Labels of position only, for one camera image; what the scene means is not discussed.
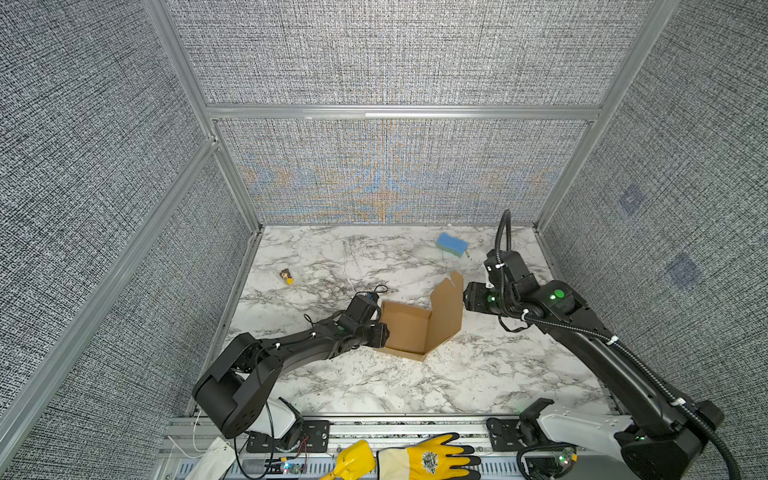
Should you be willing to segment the brown cardboard box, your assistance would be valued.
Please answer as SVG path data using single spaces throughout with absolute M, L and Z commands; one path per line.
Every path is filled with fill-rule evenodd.
M 389 330 L 381 353 L 424 361 L 462 329 L 464 279 L 456 271 L 431 293 L 429 309 L 394 301 L 382 302 L 382 323 Z

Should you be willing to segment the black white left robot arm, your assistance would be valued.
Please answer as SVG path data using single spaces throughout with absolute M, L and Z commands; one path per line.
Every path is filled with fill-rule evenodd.
M 193 387 L 192 397 L 227 439 L 250 427 L 284 373 L 361 347 L 382 348 L 389 330 L 376 291 L 356 293 L 346 309 L 281 338 L 236 336 Z

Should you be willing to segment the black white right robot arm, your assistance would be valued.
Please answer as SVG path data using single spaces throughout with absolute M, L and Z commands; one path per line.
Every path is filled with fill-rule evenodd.
M 728 476 L 742 476 L 736 457 L 717 434 L 724 420 L 711 401 L 693 401 L 634 354 L 587 301 L 559 280 L 541 285 L 516 251 L 491 250 L 487 280 L 464 291 L 467 310 L 535 326 L 573 353 L 626 409 L 616 423 L 559 413 L 538 400 L 520 416 L 531 449 L 574 445 L 622 461 L 640 479 L 680 479 L 706 446 L 723 459 Z

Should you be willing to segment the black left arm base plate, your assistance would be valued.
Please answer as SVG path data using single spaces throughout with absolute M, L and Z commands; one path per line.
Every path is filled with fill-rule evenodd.
M 299 448 L 308 453 L 326 453 L 328 449 L 330 422 L 325 420 L 298 420 L 277 438 L 267 432 L 250 432 L 245 451 L 248 453 L 286 453 L 297 455 Z

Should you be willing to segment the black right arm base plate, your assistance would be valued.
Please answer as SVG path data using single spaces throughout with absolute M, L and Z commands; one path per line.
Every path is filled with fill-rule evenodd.
M 556 451 L 573 447 L 571 443 L 549 439 L 538 419 L 530 416 L 491 417 L 486 427 L 494 452 Z

